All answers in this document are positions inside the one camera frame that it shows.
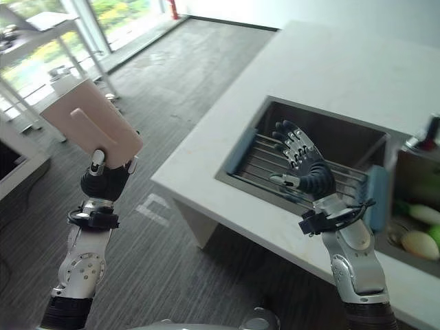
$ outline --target kitchen island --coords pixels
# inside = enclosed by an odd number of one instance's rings
[[[333,283],[321,238],[300,217],[215,179],[268,96],[412,135],[440,105],[440,49],[291,22],[278,32],[152,180],[202,248],[218,223]],[[440,279],[376,252],[396,316],[440,329]]]

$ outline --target white wall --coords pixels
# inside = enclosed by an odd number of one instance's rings
[[[176,0],[180,14],[283,28],[291,20],[440,47],[439,0]]]

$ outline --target fire extinguisher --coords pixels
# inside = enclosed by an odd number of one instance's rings
[[[171,17],[173,19],[179,19],[179,15],[177,15],[177,8],[175,0],[168,0],[168,4],[170,6]]]

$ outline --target white radish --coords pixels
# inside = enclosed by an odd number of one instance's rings
[[[424,232],[416,230],[407,232],[402,237],[401,244],[406,251],[420,258],[434,261],[440,259],[439,247],[434,239]]]
[[[421,204],[411,205],[409,215],[428,225],[440,225],[440,212],[429,206]]]

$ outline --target robotic arm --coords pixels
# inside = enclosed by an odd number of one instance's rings
[[[75,226],[68,237],[68,252],[58,271],[59,284],[53,288],[40,329],[76,330],[84,328],[96,290],[105,273],[105,248],[118,216],[113,203],[121,195],[135,170],[137,157],[119,168],[105,166],[105,154],[93,153],[91,166],[81,178],[88,196],[69,213]]]
[[[336,183],[314,143],[291,122],[276,123],[277,149],[291,164],[288,174],[269,178],[313,196],[314,210],[302,215],[304,234],[321,234],[331,270],[352,330],[394,330],[397,321],[389,303],[385,275],[374,252],[374,236],[362,221],[374,204],[348,206],[336,194]]]

